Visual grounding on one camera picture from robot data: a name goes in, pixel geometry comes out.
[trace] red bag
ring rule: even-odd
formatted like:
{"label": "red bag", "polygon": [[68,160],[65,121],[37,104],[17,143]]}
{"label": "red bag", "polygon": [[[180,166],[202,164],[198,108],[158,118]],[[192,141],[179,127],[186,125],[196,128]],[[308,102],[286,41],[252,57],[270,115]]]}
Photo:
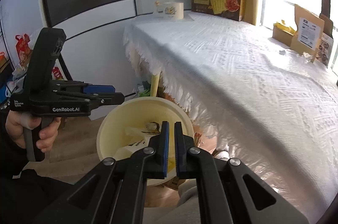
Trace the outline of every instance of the red bag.
{"label": "red bag", "polygon": [[24,36],[16,35],[15,39],[18,41],[16,43],[16,52],[18,53],[20,64],[24,65],[29,59],[31,52],[31,49],[28,46],[29,36],[27,34],[24,34]]}
{"label": "red bag", "polygon": [[54,75],[55,79],[57,79],[57,80],[63,80],[64,79],[62,74],[61,74],[61,71],[58,67],[54,66],[53,75]]}

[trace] metal rivet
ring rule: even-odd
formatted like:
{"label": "metal rivet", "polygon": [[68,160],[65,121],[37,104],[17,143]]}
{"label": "metal rivet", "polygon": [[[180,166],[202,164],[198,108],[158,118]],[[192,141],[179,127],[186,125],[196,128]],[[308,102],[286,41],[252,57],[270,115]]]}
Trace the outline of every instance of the metal rivet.
{"label": "metal rivet", "polygon": [[152,154],[155,150],[152,147],[146,147],[143,149],[143,152],[146,154]]}
{"label": "metal rivet", "polygon": [[102,162],[107,166],[113,165],[114,161],[115,161],[114,158],[111,158],[111,157],[107,157],[104,160],[102,160]]}
{"label": "metal rivet", "polygon": [[201,150],[197,147],[192,147],[189,149],[189,152],[192,154],[199,154],[201,152]]}
{"label": "metal rivet", "polygon": [[241,160],[239,160],[238,158],[230,158],[230,161],[229,163],[232,165],[232,166],[238,166],[240,165],[241,163]]}

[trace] gripper handle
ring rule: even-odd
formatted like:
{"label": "gripper handle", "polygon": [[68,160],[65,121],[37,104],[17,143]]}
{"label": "gripper handle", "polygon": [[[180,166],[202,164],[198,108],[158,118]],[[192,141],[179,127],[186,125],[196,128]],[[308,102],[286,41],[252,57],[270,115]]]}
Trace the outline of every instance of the gripper handle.
{"label": "gripper handle", "polygon": [[35,129],[23,128],[28,161],[41,162],[45,159],[45,154],[37,147],[37,141],[40,139],[39,132],[48,127],[53,122],[53,119],[53,117],[43,117],[40,125]]}

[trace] gift bag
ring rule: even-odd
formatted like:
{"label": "gift bag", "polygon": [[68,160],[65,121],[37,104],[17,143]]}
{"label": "gift bag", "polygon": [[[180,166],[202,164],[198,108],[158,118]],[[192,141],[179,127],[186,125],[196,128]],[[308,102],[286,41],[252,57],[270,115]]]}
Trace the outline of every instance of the gift bag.
{"label": "gift bag", "polygon": [[54,68],[53,68],[53,75],[52,75],[52,78],[53,78],[53,79],[56,79],[56,80],[64,80],[64,78],[63,78],[63,76],[62,76],[62,73],[61,73],[59,67],[56,66],[56,64],[55,64],[55,66],[54,66]]}
{"label": "gift bag", "polygon": [[31,55],[31,49],[28,46],[29,36],[28,34],[24,34],[23,36],[16,35],[15,39],[17,40],[16,52],[18,53],[20,65],[26,67]]}

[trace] blue object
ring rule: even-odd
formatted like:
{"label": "blue object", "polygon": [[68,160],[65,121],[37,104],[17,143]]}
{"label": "blue object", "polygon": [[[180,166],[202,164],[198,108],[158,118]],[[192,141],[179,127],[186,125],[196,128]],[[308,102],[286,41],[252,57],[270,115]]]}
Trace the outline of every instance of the blue object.
{"label": "blue object", "polygon": [[6,84],[4,84],[0,88],[0,103],[4,102],[7,99],[7,97],[6,97],[6,88],[7,88]]}
{"label": "blue object", "polygon": [[85,94],[105,94],[115,92],[115,88],[111,85],[88,85],[83,88]]}

